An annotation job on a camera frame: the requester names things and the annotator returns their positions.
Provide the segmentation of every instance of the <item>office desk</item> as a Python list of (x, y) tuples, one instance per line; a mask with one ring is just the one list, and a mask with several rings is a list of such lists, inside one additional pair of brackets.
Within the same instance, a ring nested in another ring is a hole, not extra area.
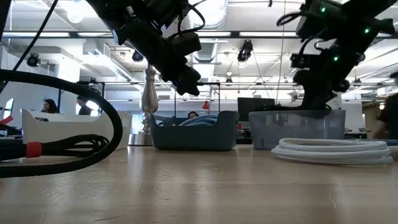
[[(29, 164), (64, 158), (31, 159)], [(0, 179), (0, 223), (398, 223), (398, 166), (131, 147), (72, 173)]]

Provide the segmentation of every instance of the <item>coiled white cable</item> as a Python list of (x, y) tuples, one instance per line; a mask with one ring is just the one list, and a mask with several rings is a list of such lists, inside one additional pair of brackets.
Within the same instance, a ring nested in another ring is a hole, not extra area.
[(331, 165), (382, 165), (393, 159), (384, 141), (283, 138), (271, 152), (279, 159)]

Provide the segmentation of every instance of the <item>computer monitor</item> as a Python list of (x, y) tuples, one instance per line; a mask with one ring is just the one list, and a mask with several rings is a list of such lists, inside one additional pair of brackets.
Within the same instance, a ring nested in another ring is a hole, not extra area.
[(12, 115), (12, 108), (14, 107), (14, 99), (11, 98), (9, 101), (6, 103), (6, 107), (4, 108), (4, 113), (2, 115), (3, 119), (8, 118), (9, 116)]
[(264, 111), (265, 106), (275, 105), (275, 99), (267, 98), (238, 98), (238, 113), (240, 121), (249, 121), (249, 113)]

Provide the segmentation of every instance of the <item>person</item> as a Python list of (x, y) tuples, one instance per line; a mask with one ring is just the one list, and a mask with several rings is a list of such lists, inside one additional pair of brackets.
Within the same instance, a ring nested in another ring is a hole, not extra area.
[(81, 96), (77, 97), (77, 104), (79, 104), (80, 106), (80, 111), (79, 111), (79, 115), (91, 115), (91, 111), (92, 109), (89, 108), (86, 104), (87, 104), (86, 99), (84, 99)]
[(196, 112), (194, 112), (194, 111), (191, 111), (191, 112), (189, 112), (189, 114), (188, 114), (188, 118), (196, 118), (196, 117), (198, 117), (198, 116), (199, 116), (199, 114), (196, 113)]
[[(398, 85), (398, 72), (391, 74), (390, 78), (394, 78)], [(398, 93), (385, 100), (384, 109), (377, 118), (374, 138), (398, 140)]]
[(59, 113), (58, 107), (52, 99), (45, 99), (43, 101), (43, 113)]

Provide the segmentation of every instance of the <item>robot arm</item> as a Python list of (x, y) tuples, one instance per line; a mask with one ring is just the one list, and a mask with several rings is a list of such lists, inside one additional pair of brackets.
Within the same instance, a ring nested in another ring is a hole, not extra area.
[[(346, 77), (359, 62), (379, 32), (394, 34), (392, 19), (374, 17), (397, 0), (350, 0), (339, 4), (331, 0), (306, 0), (300, 12), (282, 16), (277, 25), (284, 25), (299, 16), (296, 33), (304, 41), (298, 54), (293, 54), (291, 66), (301, 68), (294, 81), (305, 93), (302, 110), (325, 109), (334, 92), (346, 92)], [(305, 46), (313, 39), (332, 40), (329, 49), (319, 49), (319, 55), (304, 54)]]
[(115, 43), (136, 49), (160, 73), (163, 81), (171, 81), (182, 95), (199, 95), (200, 74), (186, 66), (186, 55), (201, 49), (197, 29), (178, 31), (165, 39), (167, 29), (176, 18), (180, 21), (193, 9), (188, 0), (86, 0), (97, 12)]

